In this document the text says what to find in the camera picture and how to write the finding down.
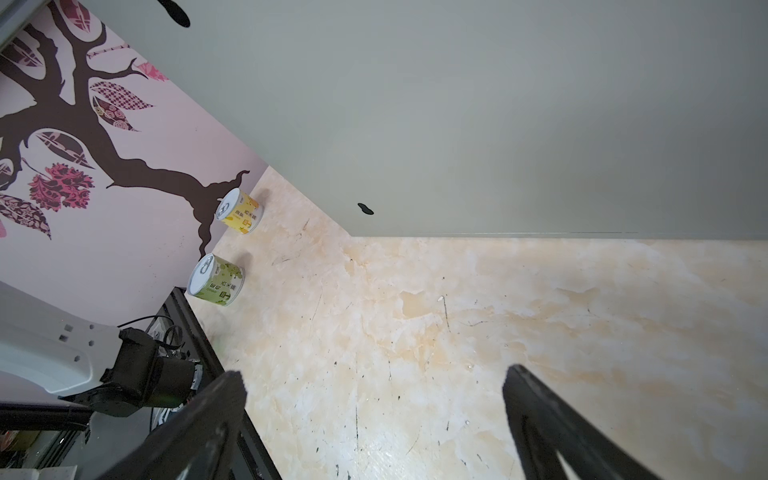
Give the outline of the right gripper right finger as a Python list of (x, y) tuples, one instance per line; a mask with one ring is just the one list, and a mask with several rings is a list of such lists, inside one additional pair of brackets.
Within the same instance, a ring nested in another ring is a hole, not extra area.
[(525, 366), (508, 368), (502, 395), (525, 478), (565, 479), (564, 464), (580, 479), (657, 477)]

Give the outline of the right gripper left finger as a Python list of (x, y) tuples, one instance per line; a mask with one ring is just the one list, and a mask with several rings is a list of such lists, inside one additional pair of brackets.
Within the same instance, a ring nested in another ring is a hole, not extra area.
[(103, 479), (228, 479), (244, 414), (242, 375), (226, 371)]

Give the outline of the green label can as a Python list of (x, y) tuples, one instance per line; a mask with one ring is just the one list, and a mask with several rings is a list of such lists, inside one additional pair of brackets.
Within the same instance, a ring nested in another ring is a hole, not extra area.
[(215, 254), (207, 254), (195, 266), (187, 292), (219, 306), (232, 304), (245, 283), (245, 271)]

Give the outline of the yellow label can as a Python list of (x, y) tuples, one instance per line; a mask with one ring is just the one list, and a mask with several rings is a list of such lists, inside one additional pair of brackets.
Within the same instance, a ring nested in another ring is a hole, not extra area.
[(264, 206), (239, 188), (230, 190), (221, 200), (215, 218), (242, 234), (249, 234), (260, 223)]

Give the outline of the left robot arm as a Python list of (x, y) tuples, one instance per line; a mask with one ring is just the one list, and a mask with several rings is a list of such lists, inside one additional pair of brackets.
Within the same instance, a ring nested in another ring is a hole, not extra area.
[(183, 405), (199, 389), (202, 367), (184, 352), (178, 325), (156, 338), (138, 324), (91, 322), (3, 284), (1, 370), (110, 417)]

